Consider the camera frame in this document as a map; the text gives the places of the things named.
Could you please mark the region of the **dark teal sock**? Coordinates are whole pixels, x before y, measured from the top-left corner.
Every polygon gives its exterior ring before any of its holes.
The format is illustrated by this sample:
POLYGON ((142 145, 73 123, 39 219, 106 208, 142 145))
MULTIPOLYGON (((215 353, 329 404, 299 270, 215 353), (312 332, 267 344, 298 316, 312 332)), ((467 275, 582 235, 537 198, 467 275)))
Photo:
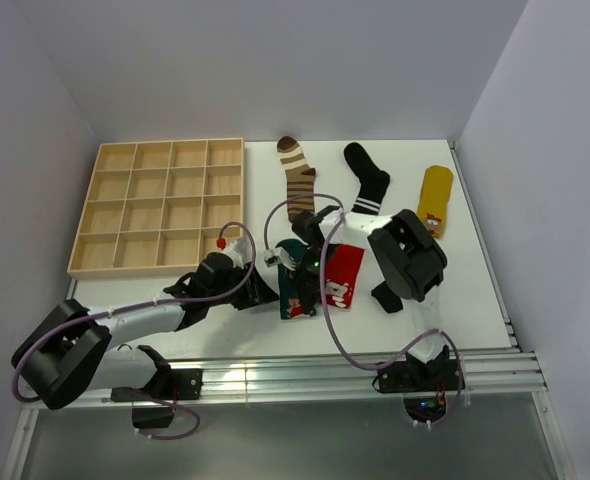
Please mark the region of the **dark teal sock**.
MULTIPOLYGON (((306 251, 306 245, 298 239, 286 239, 277 244, 293 260, 300 261, 306 251)), ((317 314, 315 308, 305 312, 300 304, 299 296, 295 286, 288 276, 289 270, 284 265, 278 266, 278 287, 279 287, 279 311, 282 321, 291 320, 299 316, 314 317, 317 314)))

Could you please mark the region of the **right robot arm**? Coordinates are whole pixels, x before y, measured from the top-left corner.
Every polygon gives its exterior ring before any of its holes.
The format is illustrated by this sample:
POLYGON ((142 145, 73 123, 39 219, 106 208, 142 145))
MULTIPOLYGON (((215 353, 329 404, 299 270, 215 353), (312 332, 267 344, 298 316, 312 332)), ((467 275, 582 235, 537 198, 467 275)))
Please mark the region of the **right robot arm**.
POLYGON ((395 215, 346 213, 328 206, 316 214, 302 212, 292 231, 307 245, 291 270, 291 281, 305 312, 323 299, 325 277, 339 247, 369 250, 383 276, 384 291, 414 304, 413 326, 417 338, 405 348, 410 383, 427 390, 437 383, 455 351, 442 330, 439 286, 444 280, 447 257, 416 214, 403 209, 395 215))

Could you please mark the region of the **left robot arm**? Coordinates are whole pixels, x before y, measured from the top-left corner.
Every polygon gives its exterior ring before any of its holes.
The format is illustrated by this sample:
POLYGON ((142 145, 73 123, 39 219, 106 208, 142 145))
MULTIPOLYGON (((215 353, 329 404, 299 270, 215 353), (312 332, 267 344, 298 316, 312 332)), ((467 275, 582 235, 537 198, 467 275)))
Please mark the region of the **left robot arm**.
POLYGON ((211 253, 196 271, 148 302, 103 312, 75 299, 61 302, 17 348, 11 364, 34 391, 34 400, 51 410, 107 388, 161 399, 175 383, 169 362, 151 346, 121 350, 120 345, 192 327, 219 305, 242 311, 278 299, 253 263, 211 253))

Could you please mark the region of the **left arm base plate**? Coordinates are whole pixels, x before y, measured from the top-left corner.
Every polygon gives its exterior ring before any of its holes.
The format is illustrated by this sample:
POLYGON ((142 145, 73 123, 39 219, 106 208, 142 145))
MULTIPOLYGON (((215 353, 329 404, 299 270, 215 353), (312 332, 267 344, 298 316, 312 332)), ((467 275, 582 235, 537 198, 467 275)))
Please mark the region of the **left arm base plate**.
POLYGON ((141 389, 119 387, 111 390, 113 402, 136 402, 163 400, 176 403, 198 400, 203 384, 203 370, 200 368, 170 369, 156 373, 141 389))

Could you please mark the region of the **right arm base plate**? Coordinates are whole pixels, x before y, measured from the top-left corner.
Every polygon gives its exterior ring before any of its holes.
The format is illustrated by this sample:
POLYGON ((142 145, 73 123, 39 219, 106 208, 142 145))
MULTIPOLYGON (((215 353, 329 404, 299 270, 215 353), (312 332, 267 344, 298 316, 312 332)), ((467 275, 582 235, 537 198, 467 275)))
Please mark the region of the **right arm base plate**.
POLYGON ((377 372, 372 386, 382 394, 457 392, 465 380, 455 359, 428 363, 409 357, 377 372))

